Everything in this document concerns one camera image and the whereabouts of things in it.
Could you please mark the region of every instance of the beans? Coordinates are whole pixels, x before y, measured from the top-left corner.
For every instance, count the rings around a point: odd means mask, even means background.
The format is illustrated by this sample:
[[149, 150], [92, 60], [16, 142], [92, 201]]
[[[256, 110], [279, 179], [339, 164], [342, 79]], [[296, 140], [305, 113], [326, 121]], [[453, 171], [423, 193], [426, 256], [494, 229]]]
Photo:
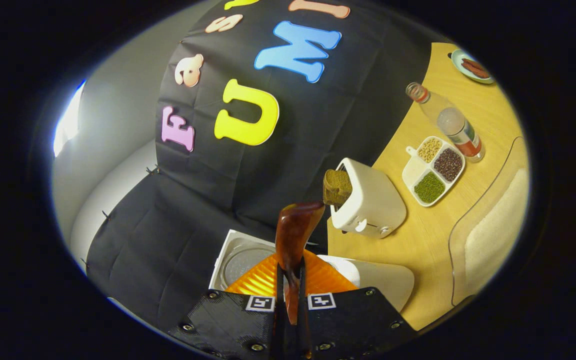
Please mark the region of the beans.
[[427, 173], [414, 187], [414, 192], [426, 204], [434, 202], [444, 193], [446, 185], [432, 172]]
[[434, 162], [434, 170], [450, 183], [462, 170], [462, 157], [450, 148], [446, 148]]
[[439, 141], [438, 139], [435, 139], [434, 137], [431, 137], [430, 139], [428, 139], [428, 141], [426, 141], [425, 143], [423, 143], [423, 145], [421, 145], [416, 154], [420, 158], [422, 158], [423, 161], [429, 163], [433, 161], [435, 155], [437, 155], [437, 152], [439, 152], [439, 149], [441, 149], [441, 147], [442, 142]]

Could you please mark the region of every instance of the small plate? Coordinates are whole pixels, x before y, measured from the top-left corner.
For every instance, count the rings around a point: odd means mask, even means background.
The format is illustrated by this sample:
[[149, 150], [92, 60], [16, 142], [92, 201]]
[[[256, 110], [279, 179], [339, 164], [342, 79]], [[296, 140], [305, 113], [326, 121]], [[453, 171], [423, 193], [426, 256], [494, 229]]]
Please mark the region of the small plate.
[[477, 75], [475, 75], [472, 71], [468, 70], [467, 68], [464, 68], [464, 66], [462, 66], [463, 59], [472, 60], [474, 62], [476, 62], [477, 60], [473, 59], [473, 57], [465, 53], [463, 50], [458, 49], [453, 51], [452, 55], [450, 55], [450, 59], [452, 60], [452, 64], [455, 66], [455, 68], [457, 68], [457, 70], [460, 71], [462, 74], [468, 76], [470, 79], [473, 79], [474, 81], [483, 84], [493, 84], [495, 82], [495, 80], [492, 77], [482, 79]]

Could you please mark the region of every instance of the wooden table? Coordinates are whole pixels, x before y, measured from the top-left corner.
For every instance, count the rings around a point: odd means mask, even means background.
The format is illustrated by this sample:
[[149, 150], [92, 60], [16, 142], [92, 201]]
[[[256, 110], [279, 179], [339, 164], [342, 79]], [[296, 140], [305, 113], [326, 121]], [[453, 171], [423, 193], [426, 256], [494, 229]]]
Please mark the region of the wooden table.
[[[444, 136], [413, 103], [397, 132], [372, 166], [386, 173], [407, 208], [403, 224], [384, 239], [348, 232], [342, 234], [327, 221], [328, 253], [377, 262], [398, 264], [414, 273], [414, 289], [401, 314], [416, 330], [427, 326], [453, 306], [452, 266], [448, 250], [450, 232], [468, 209], [484, 194], [501, 170], [513, 140], [523, 136], [512, 106], [499, 86], [480, 84], [459, 72], [448, 58], [457, 50], [451, 43], [433, 43], [423, 85], [451, 100], [478, 132], [486, 155], [481, 162], [466, 164], [450, 191], [432, 207], [422, 207], [402, 180], [410, 159], [406, 146], [417, 148], [430, 135]], [[419, 82], [421, 79], [410, 79]], [[406, 96], [405, 89], [393, 96]]]

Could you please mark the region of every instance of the white tray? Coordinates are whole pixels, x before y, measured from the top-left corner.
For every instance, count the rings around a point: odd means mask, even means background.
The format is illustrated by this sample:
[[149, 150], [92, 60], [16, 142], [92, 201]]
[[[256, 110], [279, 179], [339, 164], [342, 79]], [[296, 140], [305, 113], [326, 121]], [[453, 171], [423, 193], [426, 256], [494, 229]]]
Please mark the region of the white tray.
[[[419, 155], [417, 155], [417, 152], [419, 148], [421, 148], [430, 139], [437, 139], [438, 141], [441, 141], [441, 148], [434, 155], [432, 161], [425, 162], [421, 157], [419, 157]], [[459, 173], [457, 173], [457, 176], [451, 182], [448, 182], [448, 180], [446, 180], [444, 176], [441, 173], [439, 173], [439, 171], [435, 170], [435, 162], [439, 158], [439, 155], [441, 155], [441, 153], [443, 153], [444, 150], [446, 149], [454, 151], [455, 153], [457, 153], [457, 155], [461, 157], [461, 170], [459, 170]], [[419, 144], [418, 148], [416, 149], [411, 146], [407, 146], [406, 152], [410, 154], [410, 160], [408, 160], [406, 166], [404, 167], [404, 170], [401, 172], [401, 178], [403, 179], [404, 184], [406, 184], [408, 191], [410, 191], [410, 194], [412, 194], [412, 196], [416, 199], [416, 202], [418, 202], [419, 205], [421, 205], [422, 207], [426, 208], [432, 207], [432, 205], [434, 205], [437, 201], [439, 201], [439, 199], [443, 198], [443, 196], [445, 196], [445, 194], [450, 190], [450, 188], [452, 188], [453, 185], [455, 185], [457, 180], [459, 180], [459, 177], [462, 175], [464, 169], [466, 168], [466, 157], [464, 157], [462, 152], [457, 150], [457, 148], [453, 144], [444, 141], [443, 139], [436, 136], [426, 137], [423, 141], [421, 141], [421, 144]], [[430, 203], [423, 202], [415, 192], [415, 186], [419, 182], [421, 182], [421, 180], [428, 173], [434, 173], [434, 175], [436, 175], [437, 178], [439, 178], [439, 180], [441, 180], [441, 182], [445, 185], [443, 193], [441, 193], [439, 197], [435, 198], [434, 201]]]

